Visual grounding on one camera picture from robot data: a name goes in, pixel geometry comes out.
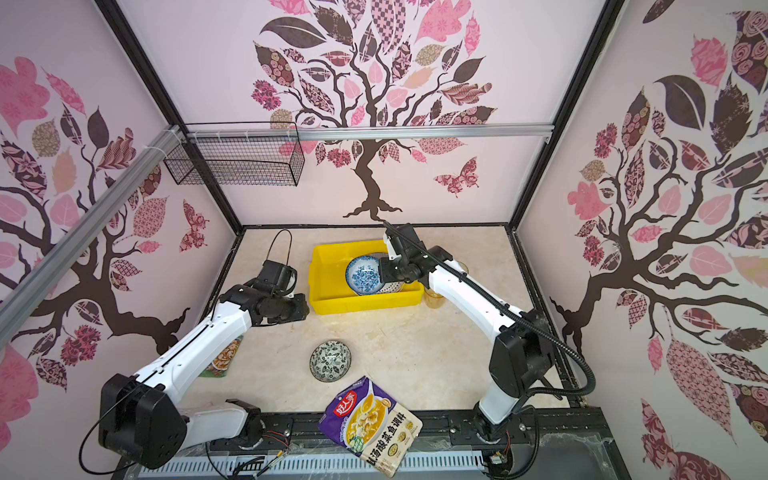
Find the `blue floral bowl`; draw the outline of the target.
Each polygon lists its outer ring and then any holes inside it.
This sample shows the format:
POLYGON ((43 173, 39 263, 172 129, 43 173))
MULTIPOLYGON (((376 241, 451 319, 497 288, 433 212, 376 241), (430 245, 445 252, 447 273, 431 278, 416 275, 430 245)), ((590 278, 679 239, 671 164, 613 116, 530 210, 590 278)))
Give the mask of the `blue floral bowl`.
POLYGON ((384 286, 379 268, 380 261, 374 256, 365 255, 353 259, 345 270, 348 287, 361 296, 379 293, 384 286))

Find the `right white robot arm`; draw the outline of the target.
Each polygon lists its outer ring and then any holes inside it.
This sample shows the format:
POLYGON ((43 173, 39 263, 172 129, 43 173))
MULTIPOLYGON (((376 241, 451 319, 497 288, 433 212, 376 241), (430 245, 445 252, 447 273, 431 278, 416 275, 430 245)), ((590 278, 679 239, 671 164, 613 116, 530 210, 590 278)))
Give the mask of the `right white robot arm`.
POLYGON ((388 224, 384 242, 382 279, 421 283, 468 316, 491 342, 491 384, 475 407, 481 421, 493 427, 506 423, 532 397, 534 386, 550 385, 544 377, 554 365, 554 346, 539 334, 546 321, 535 311, 525 312, 490 292, 446 250, 427 248, 410 224, 388 224))

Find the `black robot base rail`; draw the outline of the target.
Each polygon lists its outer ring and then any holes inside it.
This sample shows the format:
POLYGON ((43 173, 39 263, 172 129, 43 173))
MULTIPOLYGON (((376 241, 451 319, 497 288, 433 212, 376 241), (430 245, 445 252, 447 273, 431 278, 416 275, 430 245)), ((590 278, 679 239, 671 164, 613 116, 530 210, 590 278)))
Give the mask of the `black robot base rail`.
MULTIPOLYGON (((544 408, 526 412, 494 445, 484 443, 472 422, 470 410, 422 410, 416 414, 423 428, 408 453, 473 451, 482 455, 483 474, 470 472, 396 473, 399 479, 491 479, 524 469, 527 479, 627 479, 624 464, 608 423, 598 408, 544 408)), ((239 448, 229 440, 209 447, 192 447, 174 458, 201 456, 272 455, 274 459, 252 477, 239 474, 242 466, 220 479, 380 479, 382 473, 265 477, 268 468, 287 455, 349 453, 318 429, 317 413, 272 413, 263 417, 263 440, 250 448, 239 448)), ((117 479, 141 466, 120 462, 117 479)))

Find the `yellow dotted plate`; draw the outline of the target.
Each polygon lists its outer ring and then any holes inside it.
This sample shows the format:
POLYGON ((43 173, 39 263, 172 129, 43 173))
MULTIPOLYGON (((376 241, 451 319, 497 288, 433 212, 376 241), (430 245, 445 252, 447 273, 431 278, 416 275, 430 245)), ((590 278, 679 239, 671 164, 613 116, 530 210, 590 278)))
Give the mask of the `yellow dotted plate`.
POLYGON ((377 291, 377 294, 392 294, 398 293, 404 286, 403 282, 387 282, 377 291))

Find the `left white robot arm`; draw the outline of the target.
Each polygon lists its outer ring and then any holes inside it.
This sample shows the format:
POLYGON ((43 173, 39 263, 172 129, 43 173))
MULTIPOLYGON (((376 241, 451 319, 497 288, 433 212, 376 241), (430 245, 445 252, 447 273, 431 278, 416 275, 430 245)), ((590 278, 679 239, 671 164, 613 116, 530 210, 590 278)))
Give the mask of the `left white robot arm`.
POLYGON ((296 292, 294 268, 267 260, 259 274, 222 294, 211 312, 182 340, 135 374, 114 375, 101 390, 98 443, 146 468, 179 451, 220 439, 244 447, 264 436, 261 411, 245 401, 183 409, 185 393, 201 373, 249 329, 303 321, 306 297, 296 292))

